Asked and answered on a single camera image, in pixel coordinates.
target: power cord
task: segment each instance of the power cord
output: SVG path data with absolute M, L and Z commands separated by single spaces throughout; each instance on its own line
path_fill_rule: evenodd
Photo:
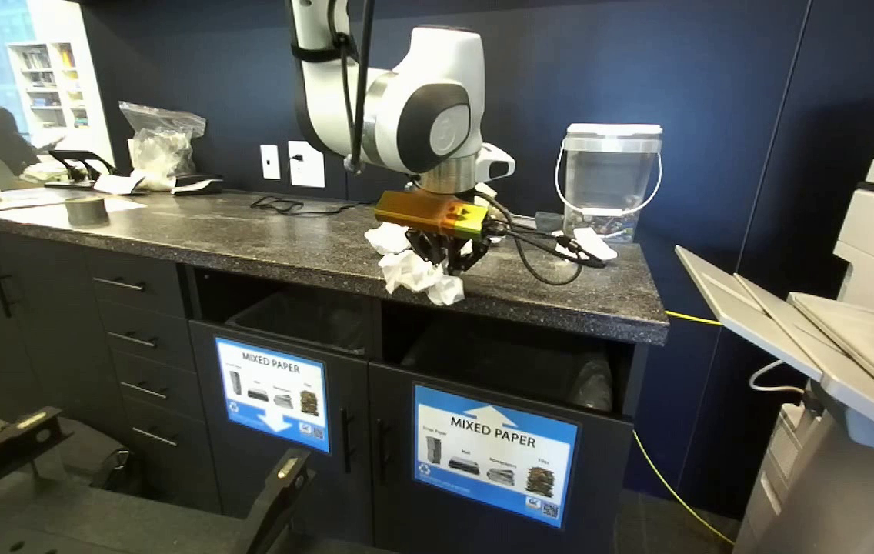
M 801 394 L 801 398 L 806 398 L 806 389 L 798 389 L 798 386 L 759 386 L 758 383 L 780 366 L 786 366 L 786 360 L 773 360 L 773 364 L 759 366 L 758 371 L 751 371 L 749 389 L 759 392 L 759 394 Z
M 559 254 L 554 245 L 523 238 L 523 233 L 518 231 L 518 226 L 513 226 L 513 218 L 512 218 L 512 212 L 508 212 L 505 203 L 500 203 L 495 197 L 488 197 L 488 195 L 482 195 L 482 191 L 474 191 L 474 197 L 494 203 L 494 207 L 501 212 L 501 218 L 505 218 L 501 233 L 512 238 L 512 244 L 518 245 L 518 254 L 520 254 L 523 268 L 527 268 L 539 284 L 547 284 L 547 287 L 571 287 L 572 279 L 582 278 L 584 264 L 582 264 L 580 258 Z M 539 268 L 535 268 L 535 264 L 529 263 L 529 254 L 527 254 L 527 245 L 542 250 L 542 253 L 547 253 L 547 254 L 554 254 L 554 258 L 572 263 L 572 264 L 577 264 L 572 273 L 564 278 L 564 279 L 550 279 L 550 278 L 539 273 Z
M 352 146 L 352 154 L 345 156 L 345 169 L 361 172 L 363 169 L 361 154 L 363 154 L 363 126 L 367 126 L 367 82 L 369 82 L 375 0 L 363 2 L 367 16 L 363 16 L 361 56 L 357 56 L 352 33 L 340 33 L 335 6 L 340 6 L 340 0 L 326 2 L 326 29 L 335 39 L 335 50 L 342 52 L 342 95 L 345 95 L 347 146 Z M 361 63 L 357 66 L 357 82 L 355 82 L 357 87 L 355 90 L 355 108 L 352 108 L 347 57 Z
M 261 195 L 248 203 L 248 209 L 270 209 L 277 215 L 340 215 L 347 203 L 311 203 L 300 197 Z
M 684 312 L 666 312 L 674 321 L 687 321 L 687 322 L 698 322 L 698 327 L 723 327 L 720 321 L 712 316 L 696 316 L 696 313 L 684 313 Z
M 643 437 L 636 430 L 631 430 L 635 446 L 641 448 L 641 456 L 647 458 L 650 471 L 655 475 L 655 480 L 663 483 L 666 492 L 674 497 L 674 501 L 698 522 L 706 525 L 715 538 L 720 538 L 723 546 L 736 546 L 726 533 L 720 533 L 712 521 L 706 521 L 674 485 L 672 480 L 660 471 L 660 466 L 654 461 Z

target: dark gray cabinet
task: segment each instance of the dark gray cabinet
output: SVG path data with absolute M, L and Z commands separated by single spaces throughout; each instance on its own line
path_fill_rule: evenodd
M 394 550 L 606 550 L 643 344 L 0 233 L 0 416 L 55 403 L 143 461 L 145 492 L 244 517 L 297 443 L 240 429 L 218 339 L 318 360 L 326 452 L 297 529 Z M 564 525 L 415 480 L 415 392 L 572 424 Z
M 0 233 L 0 419 L 55 403 L 115 430 L 116 398 L 107 389 L 83 253 Z

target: printed sign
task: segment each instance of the printed sign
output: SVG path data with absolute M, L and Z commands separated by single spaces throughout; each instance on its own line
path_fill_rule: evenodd
M 558 529 L 577 440 L 571 421 L 415 389 L 412 477 Z
M 334 452 L 322 364 L 217 339 L 229 419 L 261 434 Z

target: granite countertop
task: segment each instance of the granite countertop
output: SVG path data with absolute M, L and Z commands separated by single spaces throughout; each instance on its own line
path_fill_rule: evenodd
M 245 191 L 111 197 L 107 226 L 71 226 L 65 207 L 0 209 L 0 231 L 427 306 L 426 294 L 386 292 L 378 254 L 363 238 L 375 226 L 369 207 L 340 215 L 277 215 L 254 209 L 256 197 Z M 572 271 L 535 250 L 529 258 L 554 279 Z M 571 287 L 547 287 L 523 268 L 513 244 L 505 239 L 465 273 L 465 302 L 452 312 L 641 344 L 663 344 L 668 334 L 641 245 L 624 245 L 608 268 L 584 268 Z

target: wall outlet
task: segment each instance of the wall outlet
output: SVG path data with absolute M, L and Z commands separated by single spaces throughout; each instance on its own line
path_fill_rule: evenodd
M 322 188 L 322 154 L 311 141 L 290 141 L 290 185 Z
M 281 182 L 281 147 L 277 146 L 260 146 L 260 165 L 265 182 Z

